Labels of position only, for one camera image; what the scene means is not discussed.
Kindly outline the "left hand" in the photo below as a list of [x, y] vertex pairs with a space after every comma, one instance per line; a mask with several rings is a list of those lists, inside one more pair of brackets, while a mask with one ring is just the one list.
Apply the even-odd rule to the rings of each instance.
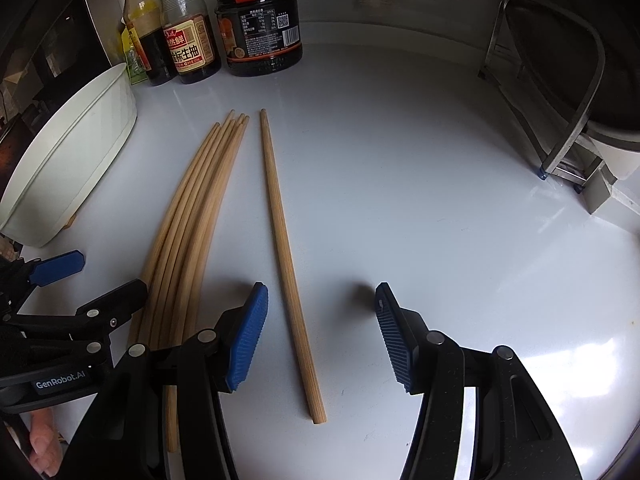
[[40, 408], [30, 413], [29, 441], [32, 445], [29, 455], [32, 468], [38, 474], [54, 477], [60, 469], [63, 452], [52, 408]]

